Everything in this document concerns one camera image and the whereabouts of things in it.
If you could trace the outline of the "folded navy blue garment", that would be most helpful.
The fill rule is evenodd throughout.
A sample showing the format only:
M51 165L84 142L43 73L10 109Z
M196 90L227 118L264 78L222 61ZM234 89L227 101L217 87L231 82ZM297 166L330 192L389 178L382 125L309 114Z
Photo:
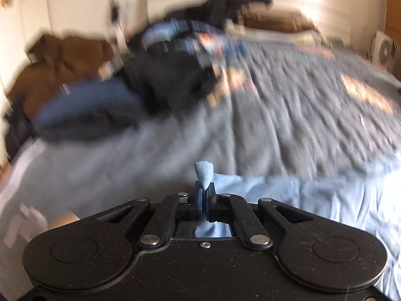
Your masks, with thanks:
M63 84L33 118L39 136L51 142L102 139L147 118L141 98L120 77Z

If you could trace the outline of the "brown jacket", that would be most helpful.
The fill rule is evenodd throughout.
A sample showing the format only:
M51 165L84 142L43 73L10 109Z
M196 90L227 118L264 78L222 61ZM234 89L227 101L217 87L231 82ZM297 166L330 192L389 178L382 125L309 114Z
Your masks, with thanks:
M42 35L26 54L34 61L18 74L7 98L11 103L21 102L30 119L63 84L96 77L99 68L114 57L105 39L76 35L59 38L50 34Z

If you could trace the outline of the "black clothes pile on bed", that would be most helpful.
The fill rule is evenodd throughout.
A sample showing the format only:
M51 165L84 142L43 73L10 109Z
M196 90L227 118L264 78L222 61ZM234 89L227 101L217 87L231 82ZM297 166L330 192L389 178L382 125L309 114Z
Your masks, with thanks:
M187 52L136 54L124 61L122 72L127 87L153 114L190 109L212 93L220 78Z

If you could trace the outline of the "white fan heater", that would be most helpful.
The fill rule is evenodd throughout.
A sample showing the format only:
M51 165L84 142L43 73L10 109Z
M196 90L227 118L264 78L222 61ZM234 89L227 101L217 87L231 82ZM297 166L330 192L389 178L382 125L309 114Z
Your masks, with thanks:
M371 47L372 62L395 73L400 60L400 43L382 31L377 31Z

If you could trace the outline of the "light blue garment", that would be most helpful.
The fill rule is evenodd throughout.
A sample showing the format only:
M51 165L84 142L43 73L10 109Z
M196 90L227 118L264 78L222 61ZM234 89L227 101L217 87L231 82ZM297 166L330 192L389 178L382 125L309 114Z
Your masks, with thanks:
M388 255L377 287L392 300L400 300L399 152L338 175L310 180L221 175L206 161L197 162L195 171L203 188L214 183L216 192L236 194L249 203L272 198L377 237Z

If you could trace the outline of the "black device on wall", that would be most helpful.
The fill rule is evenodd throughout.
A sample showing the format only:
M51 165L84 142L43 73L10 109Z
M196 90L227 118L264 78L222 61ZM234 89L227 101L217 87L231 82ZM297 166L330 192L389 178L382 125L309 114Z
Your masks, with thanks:
M120 6L119 4L113 2L110 5L110 21L114 25L119 22L119 19L120 19Z

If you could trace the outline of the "black clothes by headboard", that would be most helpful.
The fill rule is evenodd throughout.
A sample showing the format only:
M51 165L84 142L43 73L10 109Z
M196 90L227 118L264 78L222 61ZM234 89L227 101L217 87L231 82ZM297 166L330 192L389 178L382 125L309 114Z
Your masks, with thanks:
M232 21L237 19L238 11L242 6L253 3L269 6L272 2L273 0L206 0L200 5L170 11L163 17L163 21L196 20L222 29L226 19Z

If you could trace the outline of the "grey quilted bedspread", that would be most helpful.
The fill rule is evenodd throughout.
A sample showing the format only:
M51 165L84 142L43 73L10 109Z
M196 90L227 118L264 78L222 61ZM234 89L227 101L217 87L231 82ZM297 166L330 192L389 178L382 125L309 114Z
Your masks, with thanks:
M94 141L25 146L1 191L1 293L31 288L22 252L66 213L191 190L194 164L221 175L319 179L400 153L400 82L358 55L246 41L217 58L244 71L216 105L148 118Z

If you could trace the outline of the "folded brown clothes stack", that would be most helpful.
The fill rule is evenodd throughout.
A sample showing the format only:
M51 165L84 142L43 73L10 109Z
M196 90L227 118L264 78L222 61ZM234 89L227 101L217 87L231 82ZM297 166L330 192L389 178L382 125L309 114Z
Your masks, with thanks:
M279 33L319 32L315 23L299 10L248 10L240 12L232 25Z

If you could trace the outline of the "blue patterned crumpled garment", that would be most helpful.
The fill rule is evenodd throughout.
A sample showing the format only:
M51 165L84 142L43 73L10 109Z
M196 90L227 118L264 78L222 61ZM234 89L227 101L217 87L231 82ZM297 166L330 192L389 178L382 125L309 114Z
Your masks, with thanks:
M241 40L198 20L154 23L132 37L128 46L133 53L157 61L225 58L247 52Z

